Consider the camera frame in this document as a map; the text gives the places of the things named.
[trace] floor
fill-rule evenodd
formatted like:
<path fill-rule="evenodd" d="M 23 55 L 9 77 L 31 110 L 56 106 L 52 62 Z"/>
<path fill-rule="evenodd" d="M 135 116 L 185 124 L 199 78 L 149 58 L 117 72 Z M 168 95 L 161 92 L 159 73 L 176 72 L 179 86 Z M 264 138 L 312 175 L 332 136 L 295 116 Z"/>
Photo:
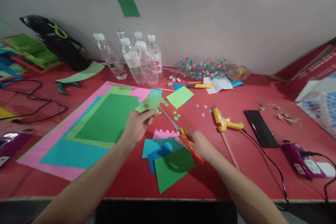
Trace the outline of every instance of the floor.
<path fill-rule="evenodd" d="M 21 224 L 34 219 L 50 201 L 10 201 L 0 203 L 0 223 Z M 335 213 L 336 203 L 330 204 Z M 324 204 L 291 204 L 292 213 L 282 212 L 289 224 L 332 224 Z M 228 202 L 147 202 L 102 201 L 87 224 L 121 223 L 126 219 L 146 219 L 148 223 L 180 221 L 245 224 L 233 203 Z"/>

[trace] black phone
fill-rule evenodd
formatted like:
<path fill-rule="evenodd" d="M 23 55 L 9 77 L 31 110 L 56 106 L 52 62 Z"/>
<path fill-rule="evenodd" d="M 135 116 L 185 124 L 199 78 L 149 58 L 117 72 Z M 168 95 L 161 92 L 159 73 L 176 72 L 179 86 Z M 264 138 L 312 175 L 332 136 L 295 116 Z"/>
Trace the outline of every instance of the black phone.
<path fill-rule="evenodd" d="M 244 113 L 262 147 L 280 147 L 258 110 L 245 110 Z"/>

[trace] hand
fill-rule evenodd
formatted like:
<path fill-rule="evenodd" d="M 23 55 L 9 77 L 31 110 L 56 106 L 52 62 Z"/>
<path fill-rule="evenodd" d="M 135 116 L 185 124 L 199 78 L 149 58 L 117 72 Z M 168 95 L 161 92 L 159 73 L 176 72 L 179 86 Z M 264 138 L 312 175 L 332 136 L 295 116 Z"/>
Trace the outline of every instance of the hand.
<path fill-rule="evenodd" d="M 216 148 L 208 141 L 208 139 L 200 131 L 193 131 L 191 129 L 184 129 L 185 134 L 190 138 L 191 146 L 195 151 L 206 161 L 213 156 L 214 153 L 218 152 Z M 183 140 L 178 136 L 175 138 L 176 142 L 187 147 Z"/>
<path fill-rule="evenodd" d="M 133 150 L 136 144 L 144 137 L 147 126 L 152 124 L 155 117 L 155 110 L 145 113 L 133 110 L 128 117 L 124 132 L 118 142 L 125 143 Z"/>

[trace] power cord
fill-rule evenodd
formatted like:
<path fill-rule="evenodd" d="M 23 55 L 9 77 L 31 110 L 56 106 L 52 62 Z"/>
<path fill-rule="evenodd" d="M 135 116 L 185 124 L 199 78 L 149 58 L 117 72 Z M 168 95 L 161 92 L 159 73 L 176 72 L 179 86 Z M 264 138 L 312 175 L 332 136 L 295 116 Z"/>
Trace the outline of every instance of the power cord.
<path fill-rule="evenodd" d="M 3 85 L 4 85 L 5 83 L 7 83 L 7 82 L 37 82 L 39 85 L 38 85 L 38 87 L 35 88 L 32 92 L 30 92 L 30 93 L 24 93 L 24 92 L 20 92 L 20 91 L 17 91 L 17 90 L 12 90 L 12 89 L 6 89 L 6 88 L 4 88 Z M 55 100 L 52 100 L 52 99 L 44 99 L 44 98 L 36 98 L 36 97 L 34 97 L 34 93 L 35 93 L 38 89 L 40 89 L 40 88 L 42 87 L 42 83 L 39 82 L 39 81 L 37 81 L 37 80 L 17 80 L 17 81 L 16 81 L 16 80 L 10 80 L 10 81 L 7 81 L 7 82 L 0 83 L 0 89 L 5 90 L 5 91 L 11 91 L 11 92 L 14 92 L 14 93 L 20 93 L 20 94 L 27 95 L 27 99 L 29 99 L 29 100 L 40 100 L 40 101 L 45 101 L 45 102 L 47 102 L 47 103 L 43 104 L 41 107 L 39 107 L 39 108 L 38 108 L 35 112 L 33 112 L 33 113 L 30 113 L 30 114 L 24 114 L 24 115 L 17 115 L 17 116 L 15 115 L 15 116 L 12 116 L 12 117 L 0 118 L 0 121 L 2 121 L 2 120 L 7 120 L 7 119 L 14 119 L 14 118 L 18 118 L 18 117 L 26 117 L 26 116 L 34 115 L 34 114 L 36 114 L 38 111 L 40 111 L 42 108 L 44 108 L 45 106 L 47 106 L 49 103 L 52 103 L 52 102 L 56 103 L 56 104 L 57 104 L 58 106 L 60 106 L 60 107 L 63 107 L 64 110 L 61 111 L 61 112 L 59 112 L 59 113 L 57 113 L 57 114 L 55 114 L 55 115 L 52 115 L 52 116 L 49 116 L 49 117 L 46 117 L 46 118 L 43 118 L 43 119 L 40 119 L 40 120 L 36 120 L 36 121 L 25 121 L 25 122 L 22 122 L 21 120 L 14 119 L 14 120 L 12 120 L 12 122 L 13 122 L 13 123 L 17 123 L 17 124 L 21 124 L 21 123 L 23 123 L 23 124 L 37 123 L 37 122 L 45 121 L 45 120 L 48 120 L 48 119 L 53 118 L 53 117 L 55 117 L 55 116 L 58 116 L 58 115 L 64 113 L 64 112 L 68 109 L 67 106 L 62 105 L 62 104 L 58 103 L 58 102 L 55 101 Z"/>
<path fill-rule="evenodd" d="M 308 157 L 308 156 L 322 156 L 322 157 L 325 157 L 326 159 L 328 159 L 333 165 L 334 165 L 334 168 L 335 168 L 335 171 L 336 171 L 336 164 L 330 159 L 328 158 L 327 156 L 324 156 L 322 155 L 321 153 L 316 153 L 316 152 L 306 152 L 306 151 L 299 151 L 299 154 L 301 155 L 301 157 Z M 329 181 L 327 184 L 325 184 L 324 186 L 324 195 L 325 195 L 325 203 L 328 204 L 329 203 L 329 197 L 328 197 L 328 192 L 327 192 L 327 187 L 336 180 L 336 175 L 335 177 Z"/>
<path fill-rule="evenodd" d="M 261 148 L 261 146 L 257 143 L 257 141 L 256 140 L 254 140 L 254 138 L 253 137 L 251 137 L 250 136 L 250 134 L 249 133 L 247 133 L 246 132 L 246 130 L 243 128 L 242 129 L 242 131 L 246 134 L 246 135 L 248 135 L 257 145 L 258 145 L 258 147 L 262 150 L 262 152 L 265 154 L 265 156 L 272 162 L 272 164 L 274 164 L 274 166 L 278 169 L 278 171 L 279 171 L 279 173 L 280 173 L 280 176 L 281 176 L 281 180 L 282 180 L 282 188 L 283 188 L 283 194 L 284 194 L 284 196 L 285 196 L 285 200 L 286 200 L 286 207 L 285 208 L 282 208 L 282 207 L 280 207 L 280 206 L 278 206 L 278 205 L 276 205 L 276 207 L 279 209 L 279 210 L 281 210 L 281 211 L 284 211 L 284 212 L 286 212 L 286 211 L 288 211 L 288 208 L 289 208 L 289 199 L 288 199 L 288 195 L 287 195 L 287 191 L 286 191 L 286 187 L 285 187 L 285 180 L 284 180 L 284 176 L 282 175 L 282 172 L 281 172 L 281 170 L 279 169 L 279 167 L 274 163 L 274 161 L 266 154 L 266 152 L 263 150 L 263 148 Z"/>

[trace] bottle cap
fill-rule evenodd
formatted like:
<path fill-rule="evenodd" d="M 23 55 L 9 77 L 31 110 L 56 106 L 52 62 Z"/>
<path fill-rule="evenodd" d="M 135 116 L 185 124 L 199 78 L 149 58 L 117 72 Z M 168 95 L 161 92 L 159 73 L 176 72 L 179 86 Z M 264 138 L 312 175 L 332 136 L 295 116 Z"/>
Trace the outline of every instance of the bottle cap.
<path fill-rule="evenodd" d="M 140 51 L 145 51 L 147 49 L 145 41 L 139 41 L 137 47 Z"/>
<path fill-rule="evenodd" d="M 155 35 L 148 35 L 148 40 L 150 42 L 155 41 Z"/>
<path fill-rule="evenodd" d="M 136 31 L 134 32 L 134 36 L 136 39 L 142 39 L 142 32 L 141 31 Z"/>
<path fill-rule="evenodd" d="M 105 36 L 103 33 L 94 33 L 93 36 L 98 41 L 105 40 Z"/>
<path fill-rule="evenodd" d="M 118 28 L 118 30 L 116 31 L 117 34 L 124 34 L 124 29 Z"/>
<path fill-rule="evenodd" d="M 131 44 L 131 42 L 128 38 L 122 38 L 122 39 L 120 39 L 120 42 L 123 46 L 128 46 L 128 45 Z"/>

